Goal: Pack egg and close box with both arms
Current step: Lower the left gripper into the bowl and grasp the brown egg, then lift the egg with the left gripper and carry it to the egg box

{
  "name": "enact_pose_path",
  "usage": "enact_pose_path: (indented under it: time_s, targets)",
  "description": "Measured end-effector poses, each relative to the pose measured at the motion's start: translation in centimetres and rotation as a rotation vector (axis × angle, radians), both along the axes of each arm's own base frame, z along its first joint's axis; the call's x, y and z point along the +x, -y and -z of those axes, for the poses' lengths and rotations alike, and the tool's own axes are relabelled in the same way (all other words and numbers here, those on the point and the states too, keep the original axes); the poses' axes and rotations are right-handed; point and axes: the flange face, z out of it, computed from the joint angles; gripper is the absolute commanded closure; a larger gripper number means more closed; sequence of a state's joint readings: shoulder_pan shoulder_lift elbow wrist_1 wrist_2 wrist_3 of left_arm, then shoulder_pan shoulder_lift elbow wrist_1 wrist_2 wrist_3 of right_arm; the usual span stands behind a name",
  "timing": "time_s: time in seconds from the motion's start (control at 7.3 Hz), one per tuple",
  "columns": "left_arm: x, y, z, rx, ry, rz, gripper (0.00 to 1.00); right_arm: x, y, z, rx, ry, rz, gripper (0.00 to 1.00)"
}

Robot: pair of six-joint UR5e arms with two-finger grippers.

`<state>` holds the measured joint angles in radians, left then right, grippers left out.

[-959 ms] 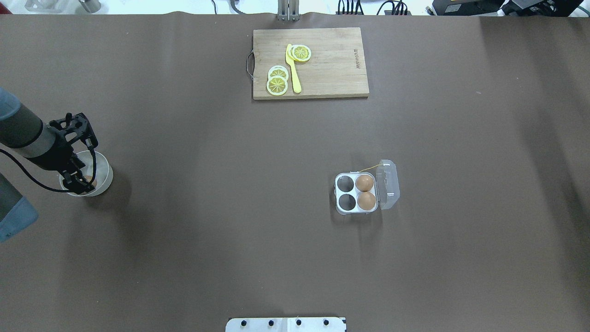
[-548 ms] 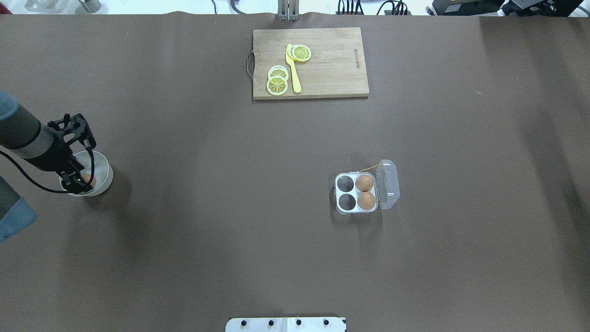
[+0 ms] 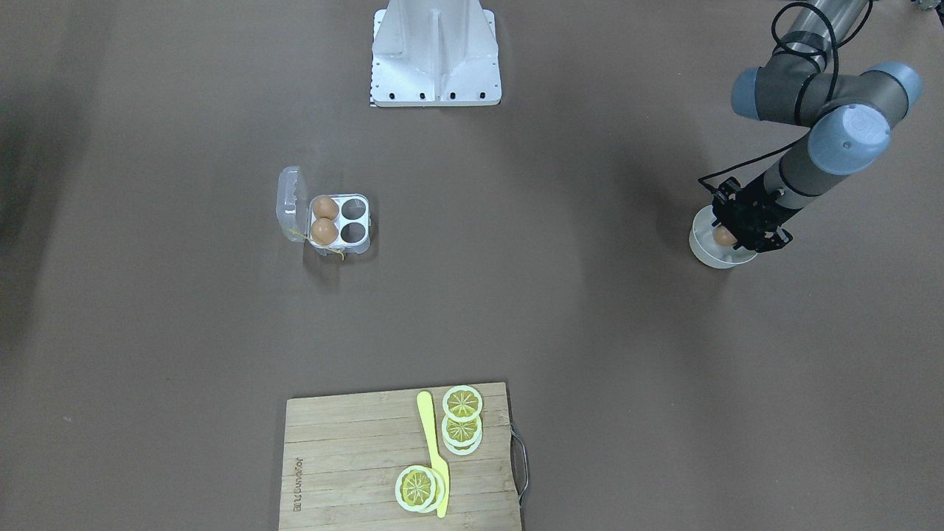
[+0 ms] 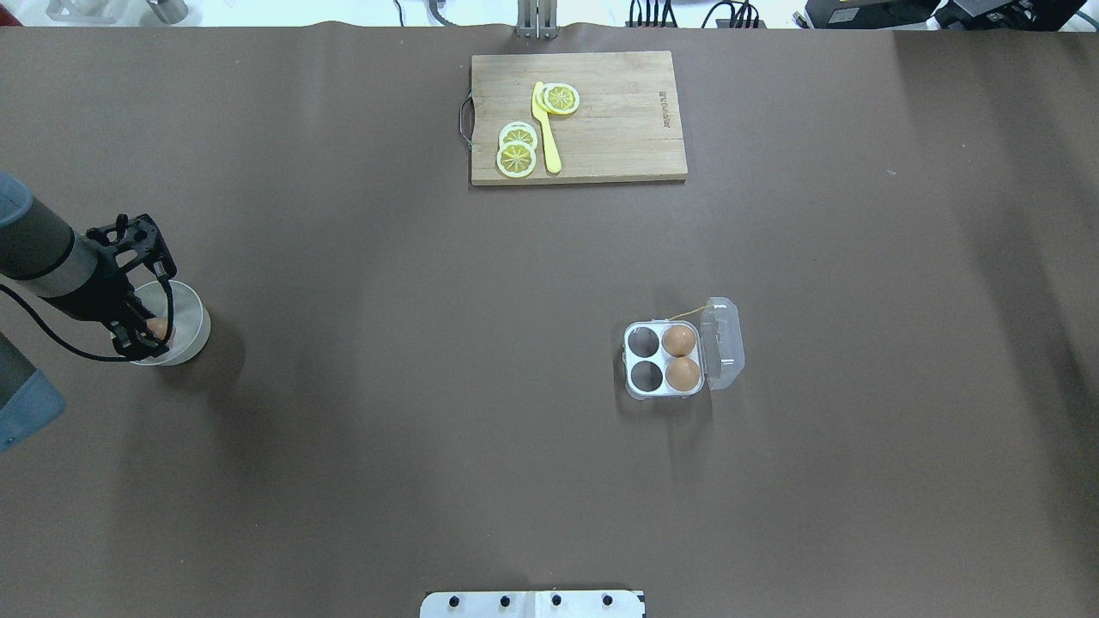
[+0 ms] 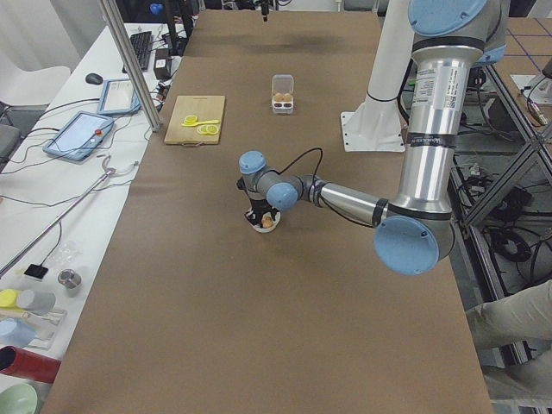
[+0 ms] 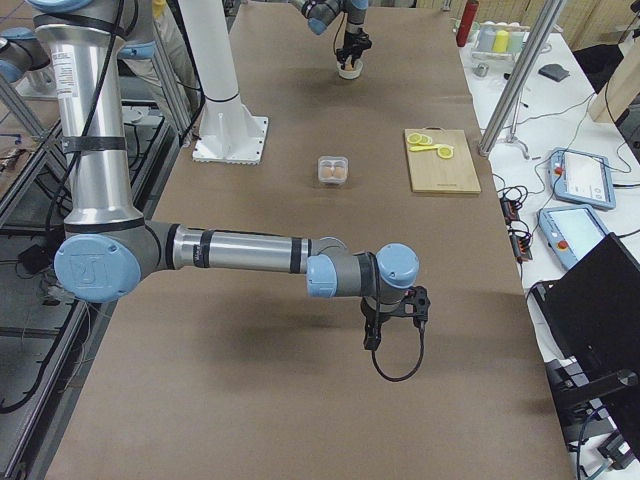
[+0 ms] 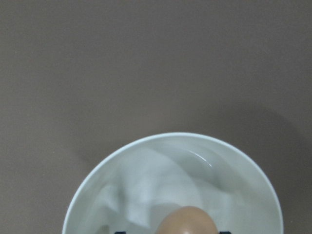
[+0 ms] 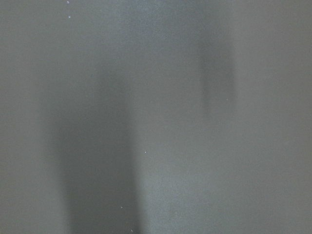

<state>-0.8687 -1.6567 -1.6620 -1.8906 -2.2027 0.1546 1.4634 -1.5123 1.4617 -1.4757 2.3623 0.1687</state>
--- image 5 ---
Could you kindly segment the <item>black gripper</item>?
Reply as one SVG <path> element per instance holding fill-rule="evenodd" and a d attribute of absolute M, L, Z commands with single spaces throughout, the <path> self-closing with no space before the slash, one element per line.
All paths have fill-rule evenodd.
<path fill-rule="evenodd" d="M 278 224 L 280 220 L 280 211 L 274 209 L 265 199 L 250 198 L 250 210 L 244 213 L 244 217 L 250 225 L 258 225 L 259 221 L 265 216 L 270 216 L 273 224 Z"/>
<path fill-rule="evenodd" d="M 260 11 L 262 14 L 262 19 L 264 22 L 268 21 L 268 16 L 270 12 L 270 4 L 268 0 L 260 0 Z"/>

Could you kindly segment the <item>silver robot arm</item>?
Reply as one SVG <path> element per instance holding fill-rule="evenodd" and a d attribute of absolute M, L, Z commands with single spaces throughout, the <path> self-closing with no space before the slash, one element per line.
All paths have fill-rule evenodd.
<path fill-rule="evenodd" d="M 470 70 L 505 50 L 506 1 L 391 1 L 365 101 L 342 116 L 342 137 L 367 151 L 404 153 L 392 199 L 330 183 L 315 173 L 288 176 L 257 151 L 239 160 L 237 186 L 251 203 L 246 220 L 274 230 L 298 201 L 328 207 L 374 229 L 380 260 L 419 275 L 454 244 L 447 186 Z"/>

